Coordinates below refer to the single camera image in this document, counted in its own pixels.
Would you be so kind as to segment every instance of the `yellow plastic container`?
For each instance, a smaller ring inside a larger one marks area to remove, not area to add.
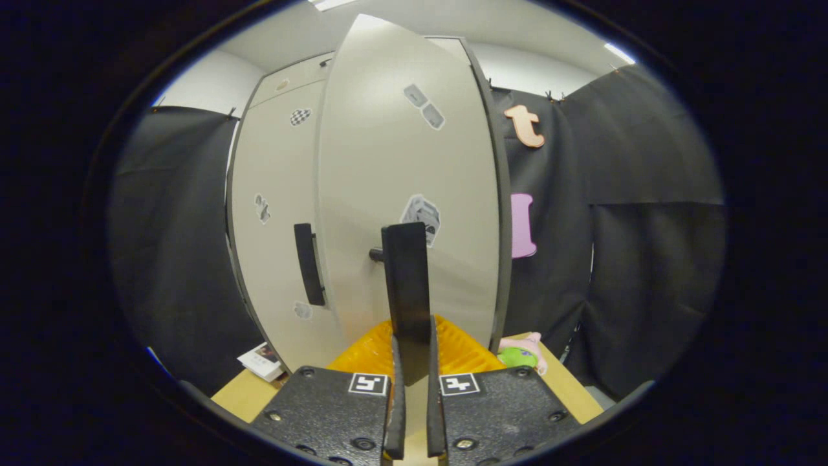
[[[440,374],[463,374],[505,369],[506,366],[468,333],[435,315]],[[365,333],[359,340],[328,365],[328,369],[345,372],[385,374],[394,377],[391,349],[392,327],[387,320]]]

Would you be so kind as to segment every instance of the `book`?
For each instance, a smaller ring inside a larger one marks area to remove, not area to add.
[[[268,382],[273,381],[285,371],[282,368],[282,362],[276,358],[276,353],[266,342],[244,353],[237,359],[247,369]]]

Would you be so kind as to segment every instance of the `plush toy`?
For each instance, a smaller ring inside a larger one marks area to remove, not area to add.
[[[546,374],[546,360],[541,354],[541,334],[530,333],[522,340],[502,338],[498,348],[498,359],[506,367],[530,366],[534,367],[538,374]]]

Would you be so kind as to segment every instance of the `checkered sticker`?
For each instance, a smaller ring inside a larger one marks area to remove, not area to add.
[[[474,374],[440,376],[440,392],[443,396],[468,395],[479,391],[480,387],[474,379]]]
[[[381,374],[360,374],[357,372],[351,378],[351,385],[348,387],[348,392],[385,396],[387,388],[388,376]]]
[[[311,117],[311,109],[296,109],[291,114],[291,126],[299,126]]]

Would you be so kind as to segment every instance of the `cabinet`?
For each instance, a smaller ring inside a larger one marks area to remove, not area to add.
[[[229,175],[230,243],[248,306],[289,369],[327,366],[389,318],[383,266],[368,251],[415,195],[440,219],[428,249],[431,311],[484,347],[497,332],[511,264],[500,208],[508,174],[496,169],[468,56],[446,44],[360,15],[327,66],[322,56],[278,71],[251,99]],[[296,86],[276,90],[284,80]],[[294,126],[296,110],[310,116]],[[306,304],[296,223],[315,232],[324,306]]]

